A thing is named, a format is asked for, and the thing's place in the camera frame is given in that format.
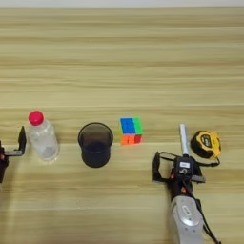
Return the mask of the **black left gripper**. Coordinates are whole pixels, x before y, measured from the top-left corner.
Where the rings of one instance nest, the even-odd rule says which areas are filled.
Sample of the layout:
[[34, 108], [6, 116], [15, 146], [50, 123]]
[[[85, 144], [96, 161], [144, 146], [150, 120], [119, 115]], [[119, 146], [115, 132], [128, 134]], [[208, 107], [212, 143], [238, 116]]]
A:
[[0, 142], [0, 184], [3, 183], [6, 168], [9, 165], [9, 158], [14, 156], [22, 156], [25, 153], [27, 137], [25, 127], [21, 128], [18, 137], [19, 148], [13, 151], [6, 151]]

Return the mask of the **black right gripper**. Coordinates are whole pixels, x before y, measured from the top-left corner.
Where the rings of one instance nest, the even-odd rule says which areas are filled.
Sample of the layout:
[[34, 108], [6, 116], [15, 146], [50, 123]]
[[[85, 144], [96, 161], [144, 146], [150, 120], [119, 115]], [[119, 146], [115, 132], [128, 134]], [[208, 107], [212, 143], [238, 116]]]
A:
[[152, 161], [152, 179], [156, 182], [165, 183], [170, 191], [171, 200], [177, 196], [193, 196], [193, 183], [205, 183], [206, 178], [202, 175], [200, 166], [197, 161], [193, 163], [192, 176], [177, 174], [171, 170], [169, 177], [162, 177], [159, 172], [160, 155], [156, 152]]

